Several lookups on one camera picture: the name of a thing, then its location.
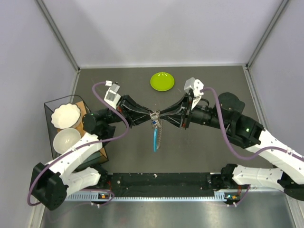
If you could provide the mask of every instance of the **metal floor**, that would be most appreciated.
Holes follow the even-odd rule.
[[[50,213],[57,220],[79,202]],[[41,228],[295,228],[280,192],[251,192],[237,208],[221,202],[113,202],[104,208],[83,205]]]
[[[158,92],[150,86],[150,78],[157,72],[168,72],[175,78],[174,87]],[[94,83],[111,80],[121,86],[120,95],[128,94],[138,104],[153,110],[164,109],[177,102],[184,94],[185,81],[190,77],[200,79],[205,87],[213,87],[218,95],[232,92],[245,102],[243,114],[257,120],[252,97],[241,66],[216,67],[157,67],[157,68],[110,68],[82,69],[75,94],[82,96],[91,110],[104,108],[94,97]],[[107,88],[100,86],[98,93],[104,97]],[[212,94],[204,98],[213,107]],[[120,135],[124,124],[116,124],[115,135]],[[224,143],[218,129],[190,124],[189,129],[179,129],[164,122],[161,148],[153,152],[153,130],[146,122],[131,129],[124,138],[109,143],[105,148],[110,161],[104,164],[109,172],[219,172],[227,163],[248,167],[270,168],[271,164],[261,157],[242,161],[234,157]],[[249,156],[251,153],[236,150]]]

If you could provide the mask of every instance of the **white bowl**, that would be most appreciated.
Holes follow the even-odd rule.
[[[75,128],[81,122],[80,108],[76,104],[62,104],[52,114],[52,124],[61,130]]]
[[[53,147],[57,153],[63,154],[81,139],[80,133],[74,128],[66,128],[55,136]]]

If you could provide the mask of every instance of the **purple cable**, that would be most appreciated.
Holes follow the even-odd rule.
[[[96,83],[95,85],[93,85],[92,87],[92,90],[93,90],[93,94],[97,97],[97,99],[103,103],[107,108],[109,108],[111,111],[113,111],[116,115],[118,115],[124,122],[125,126],[126,126],[126,130],[123,134],[117,136],[117,137],[113,137],[113,138],[110,138],[110,139],[104,139],[104,140],[99,140],[99,141],[94,141],[94,142],[88,142],[88,143],[85,143],[83,145],[80,145],[78,147],[76,147],[76,150],[79,150],[85,146],[88,146],[88,145],[92,145],[92,144],[95,144],[95,143],[104,143],[104,142],[110,142],[110,141],[113,141],[113,140],[117,140],[117,139],[120,139],[122,137],[124,137],[128,132],[129,132],[129,129],[130,129],[130,126],[129,126],[129,123],[128,121],[123,117],[123,115],[121,115],[117,110],[115,110],[113,107],[111,107],[107,102],[105,102],[96,92],[95,88],[96,86],[98,85],[105,85],[106,82],[99,82],[99,83]],[[36,206],[38,204],[40,204],[41,202],[38,202],[38,203],[31,203],[30,202],[30,196],[33,192],[33,189],[35,187],[35,185],[37,184],[38,180],[40,179],[40,177],[46,172],[46,170],[48,170],[52,165],[54,165],[55,163],[57,163],[58,161],[60,161],[61,159],[67,157],[69,154],[71,154],[73,151],[69,151],[69,152],[66,152],[64,153],[63,155],[61,155],[60,157],[58,157],[57,159],[55,159],[54,161],[52,161],[49,165],[47,165],[39,174],[38,176],[34,179],[32,185],[30,186],[29,188],[29,191],[28,191],[28,205],[29,206]]]
[[[266,151],[266,150],[278,150],[278,151],[282,151],[284,153],[287,153],[287,150],[285,150],[283,148],[276,147],[276,146],[267,146],[267,147],[264,147],[264,148],[258,150],[254,155],[249,156],[249,157],[244,157],[244,156],[239,155],[232,148],[232,146],[231,146],[231,144],[229,142],[229,139],[228,139],[228,137],[226,135],[226,130],[225,130],[224,121],[223,121],[223,115],[222,115],[222,111],[221,111],[221,108],[220,108],[220,103],[219,103],[219,99],[218,99],[217,93],[215,92],[215,90],[213,88],[210,88],[210,87],[207,87],[207,88],[204,88],[204,89],[201,90],[201,92],[205,92],[205,91],[211,91],[213,93],[213,96],[215,98],[215,105],[217,107],[217,113],[218,113],[218,120],[219,120],[220,130],[222,131],[222,134],[223,134],[223,137],[224,137],[224,141],[227,144],[227,147],[233,153],[233,155],[235,155],[239,159],[247,160],[248,161],[248,160],[254,159],[255,157],[259,156],[260,153],[262,153],[263,151]],[[299,157],[299,156],[297,156],[295,154],[292,154],[292,156],[304,162],[304,158],[303,157]]]
[[[246,190],[245,194],[243,195],[243,197],[240,199],[240,201],[235,203],[235,206],[238,206],[244,200],[244,198],[246,197],[246,195],[249,192],[249,189],[250,189],[250,185],[248,185],[247,190]]]
[[[108,205],[108,204],[114,199],[114,197],[115,197],[115,194],[114,194],[112,191],[110,191],[110,190],[100,189],[100,190],[97,190],[97,191],[105,191],[105,192],[107,192],[107,193],[109,193],[109,194],[112,195],[112,197],[111,197],[108,201],[106,201],[106,202],[103,203],[103,204],[99,204],[100,207],[103,207],[103,206]],[[56,220],[52,220],[51,215],[50,215],[50,211],[47,211],[48,220],[50,221],[50,223],[58,222],[60,219],[62,219],[64,216],[66,216],[68,213],[70,213],[71,210],[73,210],[73,209],[75,209],[75,208],[77,208],[77,207],[79,207],[79,206],[82,206],[82,205],[89,205],[89,204],[91,205],[92,203],[91,203],[91,202],[79,203],[79,204],[73,206],[72,208],[70,208],[69,210],[67,210],[66,212],[64,212],[64,213],[63,213],[59,218],[57,218]]]

